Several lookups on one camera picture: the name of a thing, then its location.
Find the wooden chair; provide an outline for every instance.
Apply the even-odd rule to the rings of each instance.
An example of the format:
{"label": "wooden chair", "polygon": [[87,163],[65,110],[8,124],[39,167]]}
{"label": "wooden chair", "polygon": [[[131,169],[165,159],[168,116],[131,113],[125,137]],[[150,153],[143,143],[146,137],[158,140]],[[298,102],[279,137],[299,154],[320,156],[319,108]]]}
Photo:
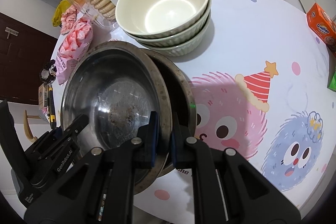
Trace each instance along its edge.
{"label": "wooden chair", "polygon": [[25,135],[28,140],[30,140],[32,143],[37,141],[37,137],[34,137],[32,134],[32,131],[30,130],[28,118],[30,119],[41,119],[40,116],[37,115],[27,115],[27,111],[25,110],[23,112],[23,128],[25,130]]}

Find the ceramic bowl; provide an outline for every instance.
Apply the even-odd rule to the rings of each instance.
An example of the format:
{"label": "ceramic bowl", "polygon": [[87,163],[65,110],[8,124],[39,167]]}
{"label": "ceramic bowl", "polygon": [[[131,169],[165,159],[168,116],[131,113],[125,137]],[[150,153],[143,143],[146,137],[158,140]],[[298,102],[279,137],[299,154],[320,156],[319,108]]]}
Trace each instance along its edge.
{"label": "ceramic bowl", "polygon": [[211,9],[211,0],[209,0],[208,5],[206,7],[206,10],[202,17],[192,26],[190,26],[188,29],[179,32],[177,34],[171,35],[170,37],[164,37],[164,38],[158,38],[158,39],[145,39],[136,37],[134,35],[131,35],[130,33],[127,33],[130,37],[135,39],[137,42],[152,46],[152,47],[172,47],[179,44],[182,44],[191,38],[195,37],[196,34],[200,32],[200,30],[203,28],[209,13]]}
{"label": "ceramic bowl", "polygon": [[156,39],[177,34],[204,14],[209,0],[118,0],[115,18],[127,33]]}
{"label": "ceramic bowl", "polygon": [[207,19],[203,29],[195,37],[193,37],[192,39],[190,39],[189,41],[187,41],[183,44],[173,46],[173,47],[164,47],[164,48],[152,47],[152,46],[148,46],[144,43],[140,43],[140,42],[139,42],[139,44],[144,46],[144,47],[147,47],[151,50],[159,52],[163,55],[166,55],[166,56],[182,56],[182,55],[185,55],[187,53],[190,53],[194,49],[196,49],[196,47],[201,43],[202,38],[204,37],[205,32],[209,27],[210,20],[211,20],[211,13],[208,16],[208,19]]}

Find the brown door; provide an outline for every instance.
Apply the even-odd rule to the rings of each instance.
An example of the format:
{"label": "brown door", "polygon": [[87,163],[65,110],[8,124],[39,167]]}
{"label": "brown door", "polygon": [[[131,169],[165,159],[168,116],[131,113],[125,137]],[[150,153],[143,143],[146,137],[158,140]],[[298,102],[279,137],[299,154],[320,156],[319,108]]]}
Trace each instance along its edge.
{"label": "brown door", "polygon": [[[18,36],[8,37],[6,27],[18,31]],[[56,42],[56,38],[0,13],[0,100],[38,105],[40,71]]]}

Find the ovaltine box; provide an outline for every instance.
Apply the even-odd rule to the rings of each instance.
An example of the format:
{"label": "ovaltine box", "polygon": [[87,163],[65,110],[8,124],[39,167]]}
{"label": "ovaltine box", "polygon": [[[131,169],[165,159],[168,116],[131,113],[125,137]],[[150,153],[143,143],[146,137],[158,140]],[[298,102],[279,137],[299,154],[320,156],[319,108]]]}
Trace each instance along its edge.
{"label": "ovaltine box", "polygon": [[309,27],[327,44],[328,48],[336,52],[336,24],[327,13],[315,3],[307,13]]}

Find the cardboard box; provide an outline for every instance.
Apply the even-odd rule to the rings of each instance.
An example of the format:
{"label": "cardboard box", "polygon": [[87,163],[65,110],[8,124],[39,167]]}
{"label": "cardboard box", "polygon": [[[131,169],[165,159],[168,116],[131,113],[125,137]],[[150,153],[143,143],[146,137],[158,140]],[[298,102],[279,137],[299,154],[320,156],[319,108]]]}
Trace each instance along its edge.
{"label": "cardboard box", "polygon": [[309,27],[323,40],[328,48],[335,53],[336,24],[317,3],[315,3],[307,13],[307,21]]}
{"label": "cardboard box", "polygon": [[48,85],[42,84],[39,87],[39,109],[48,106]]}

